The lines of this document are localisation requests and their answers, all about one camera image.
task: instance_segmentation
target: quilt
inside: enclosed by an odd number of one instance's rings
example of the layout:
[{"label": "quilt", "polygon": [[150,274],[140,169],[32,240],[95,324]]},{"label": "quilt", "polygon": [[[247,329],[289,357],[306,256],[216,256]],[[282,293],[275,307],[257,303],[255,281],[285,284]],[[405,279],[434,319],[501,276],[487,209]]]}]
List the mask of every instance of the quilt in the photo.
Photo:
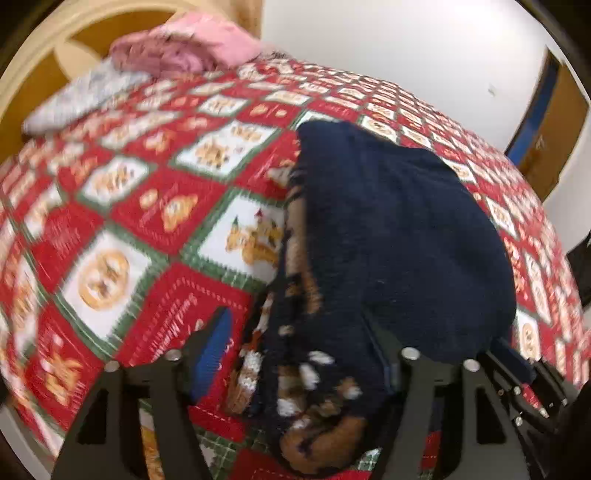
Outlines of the quilt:
[{"label": "quilt", "polygon": [[[395,83],[259,61],[135,86],[0,166],[0,368],[51,456],[108,359],[151,362],[227,306],[232,337],[190,409],[207,464],[215,480],[292,478],[261,432],[223,403],[249,308],[275,275],[296,129],[311,119],[354,122],[434,151],[506,247],[515,347],[578,386],[589,379],[590,334],[569,265],[540,201],[503,154]],[[150,476],[160,480],[149,404],[141,419]],[[432,436],[426,469],[436,449]],[[338,477],[367,478],[378,455]]]}]

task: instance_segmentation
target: blue object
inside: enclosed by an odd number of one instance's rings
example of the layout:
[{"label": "blue object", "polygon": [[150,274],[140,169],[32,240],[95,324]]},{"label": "blue object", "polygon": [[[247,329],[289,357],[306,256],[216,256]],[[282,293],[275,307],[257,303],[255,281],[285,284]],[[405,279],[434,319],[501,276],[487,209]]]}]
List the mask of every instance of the blue object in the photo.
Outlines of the blue object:
[{"label": "blue object", "polygon": [[209,339],[193,367],[191,399],[194,403],[197,403],[208,392],[232,333],[232,314],[229,309],[222,310],[218,318],[214,317],[209,321],[217,322],[217,324],[214,325]]},{"label": "blue object", "polygon": [[546,110],[548,109],[548,104],[550,103],[556,80],[558,79],[558,68],[558,64],[550,62],[547,74],[542,81],[539,94],[535,98],[529,114],[521,124],[517,138],[507,153],[507,157],[509,157],[516,166],[518,166],[523,160],[524,155],[534,141],[535,135],[544,120],[544,115],[546,115]]}]

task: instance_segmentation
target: blue plastic part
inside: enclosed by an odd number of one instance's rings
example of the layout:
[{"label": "blue plastic part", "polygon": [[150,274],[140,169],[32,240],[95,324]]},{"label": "blue plastic part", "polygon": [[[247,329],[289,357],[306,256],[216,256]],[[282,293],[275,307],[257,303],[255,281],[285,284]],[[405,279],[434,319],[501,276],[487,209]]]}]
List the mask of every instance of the blue plastic part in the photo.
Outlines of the blue plastic part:
[{"label": "blue plastic part", "polygon": [[196,404],[209,390],[232,333],[232,314],[226,309],[193,367],[191,399]]}]

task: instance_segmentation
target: blanket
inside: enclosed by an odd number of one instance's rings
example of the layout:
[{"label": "blanket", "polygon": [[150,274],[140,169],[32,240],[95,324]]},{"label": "blanket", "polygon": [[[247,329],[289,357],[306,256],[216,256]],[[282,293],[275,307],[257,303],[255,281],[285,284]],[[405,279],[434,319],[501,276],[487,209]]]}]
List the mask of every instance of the blanket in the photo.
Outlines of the blanket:
[{"label": "blanket", "polygon": [[[515,289],[494,226],[436,155],[345,122],[297,133],[284,251],[262,308],[256,408],[279,459],[327,476],[375,446],[360,448],[367,425],[381,424],[380,407],[401,388],[384,380],[395,374],[370,324],[459,364],[508,333]],[[233,411],[256,381],[251,361],[242,368]]]},{"label": "blanket", "polygon": [[253,60],[261,43],[235,23],[194,11],[111,45],[115,66],[154,77],[227,69]]},{"label": "blanket", "polygon": [[[249,312],[281,264],[296,131],[311,119],[358,124],[450,166],[509,255],[515,347],[544,355],[577,385],[587,381],[589,333],[570,268],[504,155],[395,83],[256,61],[136,85],[0,166],[0,371],[50,455],[108,359],[151,362],[223,305],[232,337],[190,409],[207,463],[216,480],[294,478],[224,404]],[[141,420],[159,480],[149,404]],[[425,467],[436,446],[431,437]],[[365,479],[378,455],[338,478]]]}]

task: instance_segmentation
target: red quilt square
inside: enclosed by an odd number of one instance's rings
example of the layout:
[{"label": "red quilt square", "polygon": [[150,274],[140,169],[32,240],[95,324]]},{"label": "red quilt square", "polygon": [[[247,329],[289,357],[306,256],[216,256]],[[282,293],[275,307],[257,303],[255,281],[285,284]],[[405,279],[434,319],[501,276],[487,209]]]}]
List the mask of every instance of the red quilt square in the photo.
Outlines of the red quilt square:
[{"label": "red quilt square", "polygon": [[86,150],[80,158],[72,160],[58,170],[57,179],[61,188],[66,192],[75,192],[96,167],[110,162],[113,156],[111,150],[98,145]]},{"label": "red quilt square", "polygon": [[307,109],[315,110],[325,115],[333,116],[339,120],[353,122],[357,120],[359,111],[339,105],[338,103],[327,102],[317,99],[306,106]]},{"label": "red quilt square", "polygon": [[117,205],[112,217],[149,245],[172,255],[224,191],[212,180],[163,167]]},{"label": "red quilt square", "polygon": [[241,122],[287,128],[300,111],[300,107],[280,102],[255,102],[236,118]]},{"label": "red quilt square", "polygon": [[74,202],[49,213],[43,234],[31,247],[39,281],[49,293],[102,223],[100,215]]},{"label": "red quilt square", "polygon": [[[371,472],[344,470],[330,476],[331,480],[366,480]],[[243,449],[238,453],[228,480],[301,480],[301,477],[285,470],[270,455]]]},{"label": "red quilt square", "polygon": [[241,442],[244,425],[223,412],[222,402],[228,377],[241,348],[242,329],[250,302],[248,293],[175,263],[151,288],[142,313],[127,333],[116,357],[130,366],[153,362],[165,351],[180,348],[191,333],[205,325],[218,307],[230,308],[233,328],[226,353],[207,395],[190,409],[190,416],[205,429]]},{"label": "red quilt square", "polygon": [[72,327],[49,304],[39,317],[37,349],[25,372],[25,383],[40,405],[67,430],[102,370]]},{"label": "red quilt square", "polygon": [[276,142],[252,159],[235,184],[267,198],[283,200],[287,194],[288,176],[299,152],[297,134],[285,131]]}]

